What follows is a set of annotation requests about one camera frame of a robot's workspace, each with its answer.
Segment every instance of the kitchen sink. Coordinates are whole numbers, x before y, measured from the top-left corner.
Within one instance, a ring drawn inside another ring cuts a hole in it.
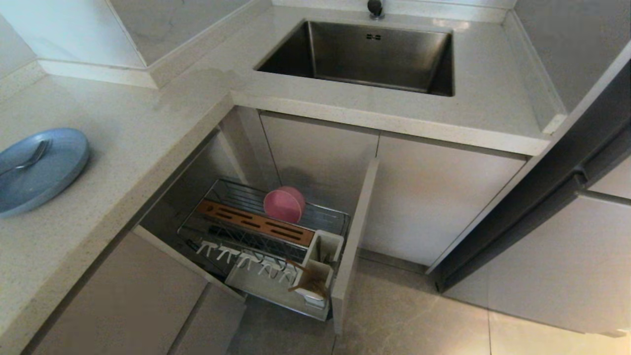
[[[257,70],[454,95],[450,33],[305,21]]]

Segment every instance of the tiled floor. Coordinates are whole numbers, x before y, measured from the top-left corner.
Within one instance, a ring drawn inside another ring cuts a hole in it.
[[[249,297],[229,355],[630,354],[629,336],[582,335],[488,312],[439,296],[424,275],[397,266],[360,259],[342,337],[332,321]]]

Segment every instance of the pink bowl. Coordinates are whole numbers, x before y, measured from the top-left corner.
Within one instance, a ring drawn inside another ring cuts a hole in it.
[[[265,196],[263,209],[270,217],[298,223],[305,210],[305,198],[298,189],[281,186]]]

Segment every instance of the blue plate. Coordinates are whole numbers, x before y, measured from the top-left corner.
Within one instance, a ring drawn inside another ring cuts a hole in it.
[[[57,196],[88,162],[85,135],[76,129],[57,128],[25,138],[0,153],[0,171],[28,160],[42,140],[50,140],[50,145],[35,165],[0,176],[0,217],[32,210]]]

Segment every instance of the quartz countertop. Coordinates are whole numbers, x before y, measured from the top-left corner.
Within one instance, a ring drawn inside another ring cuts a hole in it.
[[[19,353],[114,236],[234,105],[537,155],[548,139],[499,24],[306,8],[269,9],[161,90],[46,76],[0,104],[0,150],[80,129],[90,161],[66,191],[0,220],[0,353]],[[260,73],[304,18],[454,32],[456,95]]]

